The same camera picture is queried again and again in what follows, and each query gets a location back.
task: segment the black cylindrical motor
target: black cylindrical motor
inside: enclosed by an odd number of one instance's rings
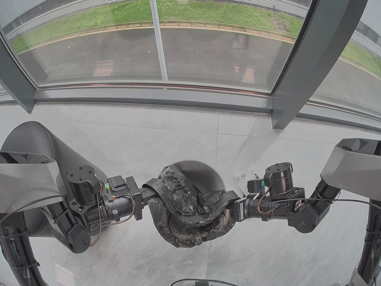
[[[270,197],[281,197],[290,192],[293,187],[292,164],[283,162],[271,165],[263,177],[264,184],[269,188]]]
[[[79,166],[70,170],[67,174],[70,188],[79,204],[88,206],[96,202],[96,196],[100,194],[101,184],[91,166]]]

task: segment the floor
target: floor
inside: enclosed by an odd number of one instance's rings
[[[381,139],[381,133],[302,119],[285,130],[272,130],[266,114],[39,103],[30,115],[17,105],[0,105],[0,143],[28,120],[41,122],[108,176],[132,175],[142,184],[167,164],[193,159],[214,167],[226,188],[239,194],[234,173],[253,170],[263,176],[267,166],[290,161],[295,186],[304,186],[310,195],[339,140]],[[360,198],[346,192],[341,197]],[[241,286],[329,286],[349,281],[362,250],[367,210],[363,204],[336,202],[310,234],[298,233],[281,220],[246,220],[214,241],[177,249],[160,237],[145,208],[142,221],[107,228],[83,254],[71,253],[53,238],[31,238],[31,245],[50,286],[59,285],[55,264],[74,274],[75,286],[169,286],[182,278],[221,279]],[[17,285],[2,257],[0,282]]]

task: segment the asphalt pavement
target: asphalt pavement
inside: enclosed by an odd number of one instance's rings
[[[292,44],[205,29],[162,28],[170,81],[272,90]],[[18,55],[40,85],[161,80],[153,28],[116,30],[57,41]],[[338,60],[312,100],[380,115],[381,81]]]

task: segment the black trash bag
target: black trash bag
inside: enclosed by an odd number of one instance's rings
[[[159,178],[147,185],[159,197],[148,201],[160,235],[177,248],[191,248],[225,235],[235,224],[226,206],[239,199],[234,191],[201,193],[174,165],[166,166]]]

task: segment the grass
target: grass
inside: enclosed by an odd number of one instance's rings
[[[342,55],[363,65],[381,77],[381,59],[357,45],[354,41],[348,42]]]
[[[292,37],[298,35],[302,26],[302,20],[296,17],[282,13],[275,15],[273,11],[238,3],[189,0],[182,4],[177,0],[157,0],[157,9],[160,21],[198,21],[267,31],[276,31],[272,17],[277,16],[288,22]],[[149,0],[117,2],[61,17],[16,36],[11,45],[19,52],[38,43],[91,28],[137,22],[152,23]]]

